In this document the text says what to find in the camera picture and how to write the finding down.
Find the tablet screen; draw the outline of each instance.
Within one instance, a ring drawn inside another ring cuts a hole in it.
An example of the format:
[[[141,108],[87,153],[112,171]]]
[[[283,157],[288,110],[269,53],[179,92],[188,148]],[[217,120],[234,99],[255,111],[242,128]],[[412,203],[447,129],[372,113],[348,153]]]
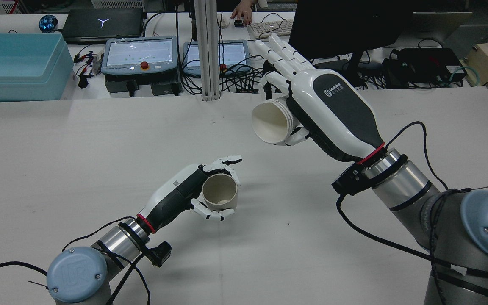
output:
[[[246,64],[246,50],[244,50],[244,44],[242,43],[224,43],[218,45],[219,63],[226,64],[227,67],[233,64]],[[188,56],[186,57],[188,63],[186,67],[198,67],[201,65],[199,62],[199,46],[192,44],[189,47]]]
[[[172,62],[172,40],[114,41],[108,52],[108,66]]]

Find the white robotic hand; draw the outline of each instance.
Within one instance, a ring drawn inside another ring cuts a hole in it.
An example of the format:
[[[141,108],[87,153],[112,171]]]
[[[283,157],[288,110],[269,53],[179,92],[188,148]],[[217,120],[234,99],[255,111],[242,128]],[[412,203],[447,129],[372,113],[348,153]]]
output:
[[[269,37],[270,47],[259,40],[255,43],[276,70],[265,74],[260,83],[270,83],[288,95],[287,110],[329,156],[359,164],[373,164],[385,156],[374,112],[344,77],[329,69],[314,68],[275,33]],[[263,121],[254,124],[280,126],[279,116],[259,117]]]
[[[228,156],[209,165],[186,166],[153,193],[147,205],[138,213],[137,222],[150,234],[172,222],[185,210],[193,210],[201,216],[210,215],[205,216],[207,219],[223,220],[232,213],[222,210],[232,208],[234,213],[240,185],[235,170],[229,165],[240,161],[241,156]],[[199,207],[202,206],[200,203],[197,206],[197,197],[201,193],[211,210],[203,210]]]
[[[209,204],[194,198],[191,200],[192,211],[199,214],[202,218],[219,221],[235,213],[236,193],[240,186],[240,179],[238,179],[236,171],[229,165],[237,164],[240,161],[242,161],[242,156],[228,156],[216,159],[211,164],[203,166],[202,170],[211,175],[211,177],[217,174],[225,174],[226,176],[217,175],[213,178],[215,179],[214,181],[210,180],[210,178],[205,181],[203,184],[203,197]]]

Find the beige cup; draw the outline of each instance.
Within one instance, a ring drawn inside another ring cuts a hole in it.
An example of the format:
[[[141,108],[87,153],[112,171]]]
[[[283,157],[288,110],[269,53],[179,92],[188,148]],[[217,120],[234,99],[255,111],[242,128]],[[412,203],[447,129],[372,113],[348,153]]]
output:
[[[238,185],[233,177],[227,174],[215,174],[203,184],[203,197],[211,211],[227,208],[236,209]]]
[[[282,99],[266,100],[252,111],[253,131],[269,144],[283,144],[299,124]]]

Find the laptop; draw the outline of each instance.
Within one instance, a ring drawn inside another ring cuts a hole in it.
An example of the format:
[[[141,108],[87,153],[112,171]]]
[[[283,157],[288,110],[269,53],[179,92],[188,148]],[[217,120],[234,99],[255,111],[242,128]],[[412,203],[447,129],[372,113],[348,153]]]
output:
[[[436,47],[443,43],[459,26],[463,25],[472,12],[414,12],[412,21],[389,48]]]
[[[109,39],[141,36],[143,20],[141,8],[73,9],[62,35],[70,44],[105,44]]]

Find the light blue plastic bin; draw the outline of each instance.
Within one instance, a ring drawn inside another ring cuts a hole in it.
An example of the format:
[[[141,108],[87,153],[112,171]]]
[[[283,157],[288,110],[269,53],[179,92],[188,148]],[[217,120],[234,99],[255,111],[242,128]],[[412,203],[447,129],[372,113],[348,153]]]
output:
[[[73,59],[59,33],[0,33],[0,102],[56,100]]]

